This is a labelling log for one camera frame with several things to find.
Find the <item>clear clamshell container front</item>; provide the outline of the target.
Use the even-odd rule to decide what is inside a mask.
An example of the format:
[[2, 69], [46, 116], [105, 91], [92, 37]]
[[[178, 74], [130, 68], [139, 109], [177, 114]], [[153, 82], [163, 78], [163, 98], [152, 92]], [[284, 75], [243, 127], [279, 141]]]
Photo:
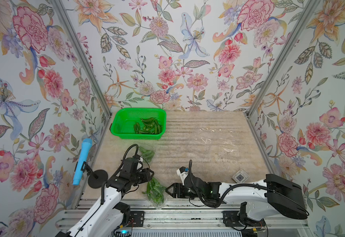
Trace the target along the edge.
[[146, 190], [142, 194], [156, 209], [161, 209], [165, 204], [166, 187], [155, 177], [147, 183]]

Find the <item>clear clamshell container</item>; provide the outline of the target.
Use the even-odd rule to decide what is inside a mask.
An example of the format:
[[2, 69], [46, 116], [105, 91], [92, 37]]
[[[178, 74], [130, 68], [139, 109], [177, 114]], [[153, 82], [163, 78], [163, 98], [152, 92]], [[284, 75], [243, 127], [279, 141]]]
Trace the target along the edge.
[[200, 127], [190, 138], [190, 152], [204, 157], [233, 159], [240, 157], [242, 140], [231, 129]]
[[138, 154], [148, 163], [151, 163], [155, 156], [155, 148], [153, 146], [141, 144], [139, 145]]
[[156, 209], [161, 209], [165, 204], [166, 187], [155, 177], [147, 183], [146, 190], [142, 194]]

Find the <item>green peppers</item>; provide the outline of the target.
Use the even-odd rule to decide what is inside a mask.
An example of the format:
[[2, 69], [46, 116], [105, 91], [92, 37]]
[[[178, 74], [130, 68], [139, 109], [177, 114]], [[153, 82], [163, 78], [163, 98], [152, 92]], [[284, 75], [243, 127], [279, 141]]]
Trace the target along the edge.
[[162, 133], [162, 126], [156, 118], [141, 118], [134, 124], [136, 134], [158, 135]]

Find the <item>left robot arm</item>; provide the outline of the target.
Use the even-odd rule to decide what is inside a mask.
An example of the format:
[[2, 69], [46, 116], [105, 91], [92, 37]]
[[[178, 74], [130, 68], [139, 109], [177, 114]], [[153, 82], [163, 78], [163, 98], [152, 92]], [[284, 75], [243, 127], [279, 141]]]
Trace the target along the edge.
[[132, 223], [131, 208], [122, 202], [125, 194], [134, 186], [151, 181], [154, 172], [148, 163], [143, 167], [140, 155], [125, 158], [119, 170], [104, 182], [100, 198], [91, 209], [66, 233], [57, 237], [111, 237], [116, 231]]

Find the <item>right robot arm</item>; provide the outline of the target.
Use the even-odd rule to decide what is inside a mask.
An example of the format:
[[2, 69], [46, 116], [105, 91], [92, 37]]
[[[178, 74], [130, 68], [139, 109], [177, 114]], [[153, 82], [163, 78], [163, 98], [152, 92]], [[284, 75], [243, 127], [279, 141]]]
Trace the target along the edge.
[[296, 220], [306, 220], [309, 216], [302, 188], [275, 174], [267, 174], [265, 179], [257, 182], [238, 184], [205, 182], [185, 167], [178, 170], [178, 174], [181, 182], [173, 183], [165, 189], [173, 198], [198, 198], [209, 208], [240, 204], [238, 211], [224, 215], [224, 222], [228, 226], [235, 223], [247, 228], [278, 214]]

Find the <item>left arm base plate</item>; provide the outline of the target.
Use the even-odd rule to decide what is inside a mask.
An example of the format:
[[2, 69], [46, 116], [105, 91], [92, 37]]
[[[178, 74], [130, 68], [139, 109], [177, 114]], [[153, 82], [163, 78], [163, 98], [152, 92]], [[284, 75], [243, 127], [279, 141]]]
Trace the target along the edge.
[[145, 221], [144, 211], [130, 211], [125, 227], [143, 227]]

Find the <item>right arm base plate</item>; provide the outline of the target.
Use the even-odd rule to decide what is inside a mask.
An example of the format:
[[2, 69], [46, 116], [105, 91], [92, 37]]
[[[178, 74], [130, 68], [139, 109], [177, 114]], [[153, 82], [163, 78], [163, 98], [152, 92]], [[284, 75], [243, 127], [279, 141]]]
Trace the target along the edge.
[[231, 210], [222, 212], [223, 224], [226, 227], [232, 227], [236, 230], [242, 231], [247, 228], [261, 228], [260, 221], [254, 221], [242, 214], [241, 211]]

